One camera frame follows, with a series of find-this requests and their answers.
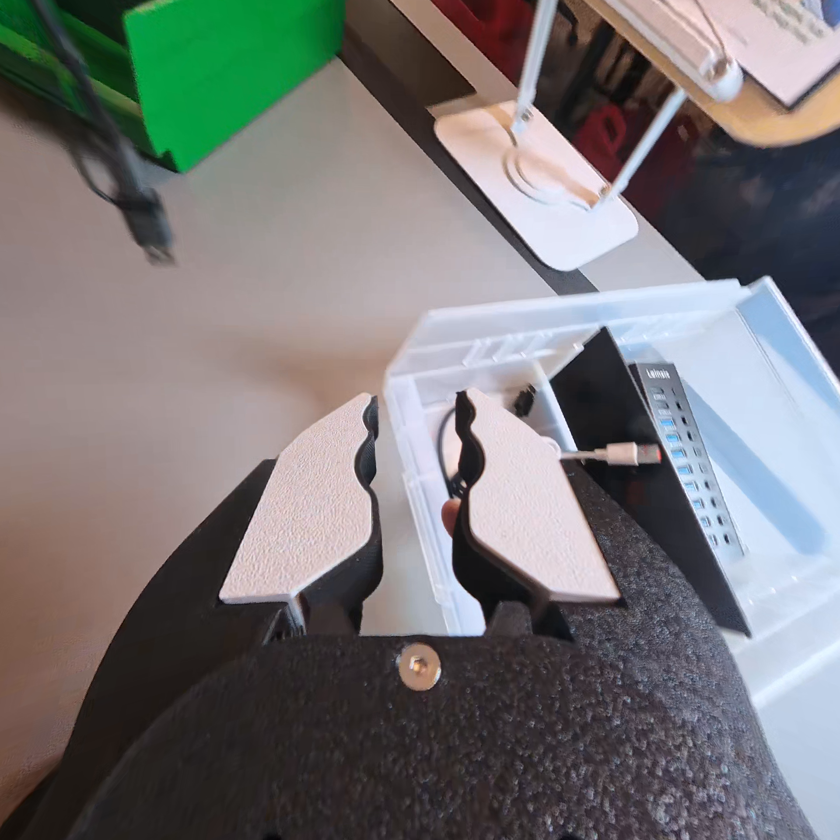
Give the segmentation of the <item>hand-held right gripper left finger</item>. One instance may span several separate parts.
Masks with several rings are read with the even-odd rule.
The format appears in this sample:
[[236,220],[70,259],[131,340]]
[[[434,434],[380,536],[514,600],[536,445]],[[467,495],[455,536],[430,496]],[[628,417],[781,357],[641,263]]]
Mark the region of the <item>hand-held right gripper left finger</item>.
[[280,452],[221,603],[282,605],[294,634],[360,635],[364,603],[384,570],[372,487],[378,433],[377,398],[363,392]]

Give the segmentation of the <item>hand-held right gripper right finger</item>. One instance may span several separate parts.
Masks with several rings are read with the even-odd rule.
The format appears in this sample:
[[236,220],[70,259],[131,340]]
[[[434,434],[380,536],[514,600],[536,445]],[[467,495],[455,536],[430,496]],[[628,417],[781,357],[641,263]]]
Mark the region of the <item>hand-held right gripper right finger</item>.
[[564,609],[623,596],[546,437],[476,388],[455,400],[465,488],[451,564],[486,631],[522,618],[534,635],[574,642]]

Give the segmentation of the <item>black usb hub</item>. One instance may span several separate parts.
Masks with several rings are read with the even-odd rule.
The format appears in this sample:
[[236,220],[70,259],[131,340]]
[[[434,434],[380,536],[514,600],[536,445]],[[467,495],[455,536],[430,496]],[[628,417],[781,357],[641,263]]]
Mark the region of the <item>black usb hub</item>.
[[586,470],[675,563],[716,624],[751,637],[721,562],[741,545],[676,369],[628,362],[601,327],[549,382],[579,450],[658,448],[653,464],[590,461]]

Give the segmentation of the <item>clear plastic box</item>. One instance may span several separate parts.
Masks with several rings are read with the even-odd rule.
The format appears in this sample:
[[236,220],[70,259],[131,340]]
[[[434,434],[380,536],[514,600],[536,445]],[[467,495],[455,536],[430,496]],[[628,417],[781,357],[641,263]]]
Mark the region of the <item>clear plastic box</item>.
[[577,447],[550,378],[601,327],[628,362],[671,365],[686,390],[741,545],[721,562],[752,629],[728,643],[753,704],[827,708],[838,698],[838,379],[771,278],[440,309],[419,321],[384,392],[448,634],[478,635],[484,619],[439,523],[445,415],[470,387],[510,405],[531,384],[526,421]]

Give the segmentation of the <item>white desk lamp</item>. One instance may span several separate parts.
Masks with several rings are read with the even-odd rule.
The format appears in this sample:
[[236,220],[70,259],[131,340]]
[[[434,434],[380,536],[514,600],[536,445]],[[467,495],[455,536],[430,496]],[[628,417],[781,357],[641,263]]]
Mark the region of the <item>white desk lamp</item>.
[[[691,82],[718,102],[742,71],[702,2],[608,2]],[[580,268],[637,235],[622,194],[687,99],[679,86],[607,181],[535,107],[557,1],[537,2],[514,101],[438,118],[438,141],[543,264]]]

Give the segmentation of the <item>green plastic box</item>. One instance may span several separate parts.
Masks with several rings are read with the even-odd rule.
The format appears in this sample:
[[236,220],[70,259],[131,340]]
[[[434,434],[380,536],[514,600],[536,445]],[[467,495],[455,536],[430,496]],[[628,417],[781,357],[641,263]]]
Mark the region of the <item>green plastic box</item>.
[[138,152],[187,172],[340,51],[342,1],[51,2]]

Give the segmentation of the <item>round wooden table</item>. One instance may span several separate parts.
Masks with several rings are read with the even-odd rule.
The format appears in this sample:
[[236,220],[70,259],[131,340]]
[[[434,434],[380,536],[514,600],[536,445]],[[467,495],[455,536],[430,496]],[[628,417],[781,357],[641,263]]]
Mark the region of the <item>round wooden table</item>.
[[710,98],[657,47],[640,34],[608,2],[587,1],[620,38],[642,54],[673,85],[732,139],[755,148],[770,149],[817,140],[839,128],[839,77],[836,73],[793,110],[784,109],[754,79],[744,81],[729,102]]

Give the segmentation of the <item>open book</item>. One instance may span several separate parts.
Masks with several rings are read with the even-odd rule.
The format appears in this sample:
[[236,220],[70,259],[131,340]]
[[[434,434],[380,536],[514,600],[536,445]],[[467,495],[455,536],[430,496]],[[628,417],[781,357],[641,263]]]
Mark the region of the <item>open book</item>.
[[610,1],[718,102],[754,79],[794,109],[838,72],[838,1]]

